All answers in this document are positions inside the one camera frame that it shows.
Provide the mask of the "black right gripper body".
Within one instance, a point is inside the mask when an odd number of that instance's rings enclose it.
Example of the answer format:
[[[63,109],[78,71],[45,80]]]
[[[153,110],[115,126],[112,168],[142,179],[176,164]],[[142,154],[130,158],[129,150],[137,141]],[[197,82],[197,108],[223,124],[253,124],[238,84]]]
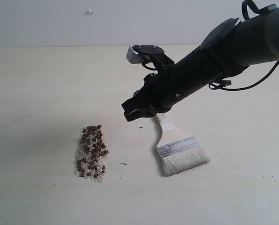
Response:
[[[149,74],[135,95],[145,95],[150,99],[153,115],[165,113],[184,99],[184,71],[163,70]]]

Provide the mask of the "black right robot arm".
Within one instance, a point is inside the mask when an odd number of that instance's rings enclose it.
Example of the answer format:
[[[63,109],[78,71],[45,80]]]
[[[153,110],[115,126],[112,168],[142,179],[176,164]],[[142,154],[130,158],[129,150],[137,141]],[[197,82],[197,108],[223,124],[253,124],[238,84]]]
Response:
[[[242,18],[229,18],[214,28],[203,42],[178,62],[156,45],[132,45],[129,63],[151,72],[143,87],[122,104],[127,121],[168,112],[176,103],[208,86],[230,90],[230,79],[249,66],[279,64],[279,7],[258,8],[251,0],[241,5]]]

